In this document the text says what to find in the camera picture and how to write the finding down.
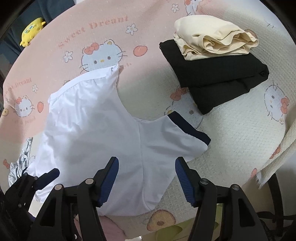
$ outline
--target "navy sleeve trim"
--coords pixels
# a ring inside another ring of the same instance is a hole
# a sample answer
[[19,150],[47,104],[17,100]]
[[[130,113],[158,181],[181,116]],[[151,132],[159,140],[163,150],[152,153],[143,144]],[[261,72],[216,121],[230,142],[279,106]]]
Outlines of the navy sleeve trim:
[[200,139],[205,144],[209,145],[211,139],[206,133],[197,131],[192,125],[190,125],[178,112],[173,111],[168,114],[168,117],[174,122],[182,131],[185,133],[194,136],[197,139]]

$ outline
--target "white shirt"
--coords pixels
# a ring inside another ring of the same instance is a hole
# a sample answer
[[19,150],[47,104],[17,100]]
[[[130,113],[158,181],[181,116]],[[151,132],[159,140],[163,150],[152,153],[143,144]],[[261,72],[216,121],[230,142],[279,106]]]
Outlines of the white shirt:
[[39,201],[56,184],[74,186],[93,177],[116,156],[119,171],[98,213],[140,215],[160,201],[175,176],[177,157],[190,161],[207,150],[209,137],[176,112],[155,121],[132,117],[117,94],[118,68],[85,73],[50,96],[40,147],[27,172],[41,176],[58,168],[60,176],[36,192]]

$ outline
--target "bedsheet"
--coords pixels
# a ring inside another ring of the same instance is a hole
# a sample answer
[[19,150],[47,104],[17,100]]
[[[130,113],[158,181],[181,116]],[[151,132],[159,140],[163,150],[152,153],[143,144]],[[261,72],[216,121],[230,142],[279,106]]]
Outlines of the bedsheet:
[[[257,35],[251,52],[267,64],[269,79],[202,116],[187,89],[180,88],[159,43],[172,39],[180,17],[209,14]],[[0,118],[0,183],[8,188],[10,163],[32,139],[36,154],[48,114],[49,95],[87,71],[119,63],[119,97],[132,116],[155,120],[179,112],[211,139],[209,149],[189,162],[216,185],[244,184],[257,175],[260,185],[296,150],[296,47],[290,36],[248,8],[222,0],[82,2],[48,24],[26,47],[4,83]],[[194,217],[176,178],[154,210],[136,217],[111,218],[128,238]]]

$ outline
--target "flower print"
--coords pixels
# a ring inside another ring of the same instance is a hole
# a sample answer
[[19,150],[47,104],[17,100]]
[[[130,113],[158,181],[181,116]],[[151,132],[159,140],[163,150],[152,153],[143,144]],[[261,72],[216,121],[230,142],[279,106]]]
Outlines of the flower print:
[[71,51],[71,52],[68,52],[68,51],[65,52],[64,60],[65,60],[66,63],[67,63],[69,60],[72,60],[72,59],[73,59],[72,54],[73,54],[72,51]]
[[32,91],[35,92],[35,93],[37,93],[37,90],[38,90],[38,88],[37,88],[36,84],[34,84],[32,86]]
[[177,11],[179,11],[178,6],[179,6],[179,4],[173,4],[171,10],[172,10],[174,13],[176,13]]
[[133,23],[131,26],[127,26],[127,34],[133,35],[134,32],[137,32],[138,29],[136,28],[135,24]]

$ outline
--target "cream folded cloth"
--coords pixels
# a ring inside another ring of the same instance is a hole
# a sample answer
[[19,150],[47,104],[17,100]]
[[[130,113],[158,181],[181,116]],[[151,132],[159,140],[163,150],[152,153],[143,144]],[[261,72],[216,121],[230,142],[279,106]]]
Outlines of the cream folded cloth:
[[248,54],[258,40],[231,22],[191,15],[175,22],[174,40],[185,60]]

